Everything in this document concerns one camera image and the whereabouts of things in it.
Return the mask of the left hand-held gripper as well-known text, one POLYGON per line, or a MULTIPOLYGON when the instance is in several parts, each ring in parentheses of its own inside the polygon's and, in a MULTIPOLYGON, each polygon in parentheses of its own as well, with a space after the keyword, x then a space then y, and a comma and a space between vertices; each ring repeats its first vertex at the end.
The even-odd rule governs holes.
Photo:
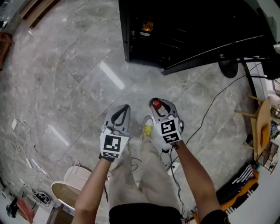
POLYGON ((100 152, 103 156, 121 157, 129 140, 129 136, 122 132, 128 132, 130 113, 129 105, 114 107, 107 113, 104 121, 107 127, 103 127, 100 133, 100 152))

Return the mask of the person's left forearm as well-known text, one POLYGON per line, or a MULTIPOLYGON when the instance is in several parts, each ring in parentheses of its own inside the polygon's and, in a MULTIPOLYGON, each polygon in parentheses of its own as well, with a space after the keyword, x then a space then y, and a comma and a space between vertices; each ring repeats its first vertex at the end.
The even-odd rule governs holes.
POLYGON ((75 203, 72 224, 95 224, 111 162, 101 158, 75 203))

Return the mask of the round wooden stool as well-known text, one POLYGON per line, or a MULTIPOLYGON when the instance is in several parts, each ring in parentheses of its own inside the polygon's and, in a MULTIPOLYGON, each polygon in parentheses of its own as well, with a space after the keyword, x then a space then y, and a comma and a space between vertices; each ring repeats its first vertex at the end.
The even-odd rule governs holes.
POLYGON ((70 186, 64 181, 54 181, 51 184, 51 191, 63 205, 75 211, 75 203, 82 189, 70 186))

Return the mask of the beige trousers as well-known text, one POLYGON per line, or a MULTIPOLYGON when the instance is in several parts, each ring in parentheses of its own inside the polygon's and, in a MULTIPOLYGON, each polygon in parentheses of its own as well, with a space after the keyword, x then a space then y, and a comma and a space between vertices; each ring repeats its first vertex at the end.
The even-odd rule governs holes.
POLYGON ((112 164, 112 176, 108 187, 109 208, 125 204, 148 203, 172 207, 179 211, 179 202, 171 177, 167 174, 159 152, 151 142, 151 137, 143 137, 140 154, 143 173, 139 186, 134 181, 128 148, 121 158, 112 164))

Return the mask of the white power strip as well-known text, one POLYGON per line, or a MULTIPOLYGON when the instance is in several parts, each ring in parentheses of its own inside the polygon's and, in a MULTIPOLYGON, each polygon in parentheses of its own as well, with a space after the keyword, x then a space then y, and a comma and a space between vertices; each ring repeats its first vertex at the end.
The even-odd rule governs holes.
POLYGON ((169 175, 169 176, 172 176, 172 174, 175 173, 175 171, 177 170, 177 168, 179 167, 179 165, 180 165, 179 162, 176 162, 176 161, 173 162, 172 165, 171 165, 171 167, 169 167, 169 168, 167 169, 168 175, 169 175))

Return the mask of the orange drink bottle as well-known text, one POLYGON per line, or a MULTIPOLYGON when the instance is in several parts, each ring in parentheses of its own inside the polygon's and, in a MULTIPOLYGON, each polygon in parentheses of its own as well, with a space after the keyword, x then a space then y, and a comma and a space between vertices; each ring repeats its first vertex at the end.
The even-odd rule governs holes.
POLYGON ((152 16, 147 17, 146 20, 143 20, 142 22, 140 34, 146 37, 150 36, 153 31, 153 26, 154 26, 154 18, 152 16))

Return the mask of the striped orange black bag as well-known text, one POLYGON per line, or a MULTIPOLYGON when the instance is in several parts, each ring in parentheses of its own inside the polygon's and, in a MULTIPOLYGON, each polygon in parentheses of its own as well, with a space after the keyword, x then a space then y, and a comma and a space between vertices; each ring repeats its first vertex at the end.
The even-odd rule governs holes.
POLYGON ((226 184, 217 190, 217 199, 227 214, 239 208, 258 188, 259 172, 245 164, 226 184))

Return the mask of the white yellow-laced shoe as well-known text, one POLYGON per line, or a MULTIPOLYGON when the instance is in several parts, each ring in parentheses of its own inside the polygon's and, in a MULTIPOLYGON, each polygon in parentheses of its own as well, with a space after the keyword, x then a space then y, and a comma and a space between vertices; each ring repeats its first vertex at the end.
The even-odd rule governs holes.
POLYGON ((143 121, 143 130, 142 130, 142 134, 141 134, 142 139, 144 137, 152 137, 153 127, 154 127, 153 117, 150 115, 147 115, 143 121))

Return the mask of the black shirt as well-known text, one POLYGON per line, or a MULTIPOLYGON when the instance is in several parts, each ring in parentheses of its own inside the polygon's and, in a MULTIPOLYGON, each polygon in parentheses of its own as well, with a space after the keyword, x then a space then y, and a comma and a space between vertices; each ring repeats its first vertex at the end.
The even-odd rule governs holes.
MULTIPOLYGON (((151 203, 118 205, 109 211, 110 224, 183 224, 180 212, 173 207, 151 203)), ((200 224, 231 224, 222 210, 207 214, 200 224)))

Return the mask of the wooden pallet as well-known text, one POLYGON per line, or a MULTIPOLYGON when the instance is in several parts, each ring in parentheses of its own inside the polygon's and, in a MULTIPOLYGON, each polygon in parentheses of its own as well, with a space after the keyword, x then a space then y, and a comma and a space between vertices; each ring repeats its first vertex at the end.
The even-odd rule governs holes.
POLYGON ((28 28, 33 29, 60 0, 30 0, 20 12, 28 28))

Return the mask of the red stool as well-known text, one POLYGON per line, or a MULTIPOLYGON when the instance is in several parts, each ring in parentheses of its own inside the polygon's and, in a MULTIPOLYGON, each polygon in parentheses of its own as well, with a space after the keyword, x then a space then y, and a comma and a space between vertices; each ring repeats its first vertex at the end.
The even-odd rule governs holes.
POLYGON ((0 31, 0 71, 3 70, 4 61, 13 44, 12 35, 0 31))

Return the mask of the black cabinet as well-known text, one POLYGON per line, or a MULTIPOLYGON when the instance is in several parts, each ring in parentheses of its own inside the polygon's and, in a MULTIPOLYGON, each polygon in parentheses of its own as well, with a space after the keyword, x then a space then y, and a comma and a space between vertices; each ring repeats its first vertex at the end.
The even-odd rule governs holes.
POLYGON ((240 58, 275 57, 275 20, 258 0, 118 0, 125 61, 163 75, 240 58), (154 18, 150 36, 142 22, 154 18))

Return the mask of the wooden chair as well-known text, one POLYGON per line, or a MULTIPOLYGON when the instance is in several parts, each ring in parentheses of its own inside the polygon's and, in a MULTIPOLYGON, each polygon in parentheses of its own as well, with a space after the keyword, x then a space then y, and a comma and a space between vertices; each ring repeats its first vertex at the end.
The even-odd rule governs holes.
POLYGON ((280 162, 280 143, 275 139, 280 137, 280 122, 273 119, 272 109, 268 98, 259 99, 252 95, 258 107, 254 113, 235 110, 237 114, 247 116, 251 122, 251 132, 247 136, 245 146, 253 151, 253 160, 272 173, 280 162))

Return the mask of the black wrist band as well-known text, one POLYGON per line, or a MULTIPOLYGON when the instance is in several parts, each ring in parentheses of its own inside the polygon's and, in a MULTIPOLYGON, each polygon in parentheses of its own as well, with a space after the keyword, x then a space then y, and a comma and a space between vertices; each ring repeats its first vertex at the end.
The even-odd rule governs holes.
POLYGON ((115 158, 114 157, 107 157, 107 156, 103 156, 101 153, 100 153, 100 155, 99 155, 99 157, 98 157, 99 159, 105 159, 105 160, 107 160, 107 161, 109 161, 109 162, 111 162, 111 163, 113 163, 114 162, 114 160, 115 160, 115 158))

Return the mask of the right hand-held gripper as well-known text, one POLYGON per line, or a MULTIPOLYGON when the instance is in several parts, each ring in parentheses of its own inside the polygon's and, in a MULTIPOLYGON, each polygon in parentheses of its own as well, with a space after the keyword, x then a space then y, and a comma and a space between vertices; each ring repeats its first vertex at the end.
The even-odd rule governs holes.
POLYGON ((175 105, 165 99, 152 98, 149 101, 149 107, 156 122, 154 128, 163 137, 165 143, 172 144, 180 141, 182 139, 184 122, 177 115, 175 105), (152 106, 152 102, 155 99, 161 101, 161 108, 158 110, 152 106))

